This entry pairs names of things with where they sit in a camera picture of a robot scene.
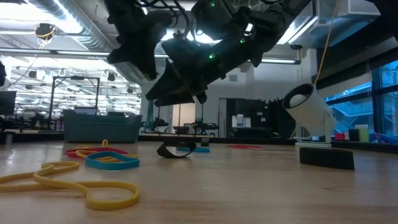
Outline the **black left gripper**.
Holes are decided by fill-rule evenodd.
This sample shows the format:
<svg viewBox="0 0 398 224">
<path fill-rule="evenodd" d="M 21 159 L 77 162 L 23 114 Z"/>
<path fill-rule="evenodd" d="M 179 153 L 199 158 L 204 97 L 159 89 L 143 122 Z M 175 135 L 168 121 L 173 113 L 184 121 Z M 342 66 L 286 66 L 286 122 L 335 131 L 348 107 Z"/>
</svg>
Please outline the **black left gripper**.
<svg viewBox="0 0 398 224">
<path fill-rule="evenodd" d="M 146 15 L 125 12 L 111 18 L 119 34 L 116 40 L 121 46 L 108 55 L 108 62 L 129 62 L 147 79 L 155 79 L 154 50 L 167 33 L 172 16 L 168 12 L 149 12 Z"/>
</svg>

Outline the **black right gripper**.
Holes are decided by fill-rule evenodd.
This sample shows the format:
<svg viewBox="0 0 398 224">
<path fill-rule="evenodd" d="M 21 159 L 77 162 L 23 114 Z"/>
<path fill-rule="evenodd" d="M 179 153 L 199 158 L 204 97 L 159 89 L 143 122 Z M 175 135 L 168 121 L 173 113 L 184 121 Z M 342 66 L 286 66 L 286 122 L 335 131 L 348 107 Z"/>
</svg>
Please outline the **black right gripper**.
<svg viewBox="0 0 398 224">
<path fill-rule="evenodd" d="M 169 59 L 163 74 L 146 93 L 146 98 L 154 100 L 156 106 L 194 103 L 194 97 L 204 104 L 206 86 L 249 59 L 249 41 L 242 35 L 214 45 L 176 35 L 163 42 L 162 47 Z"/>
</svg>

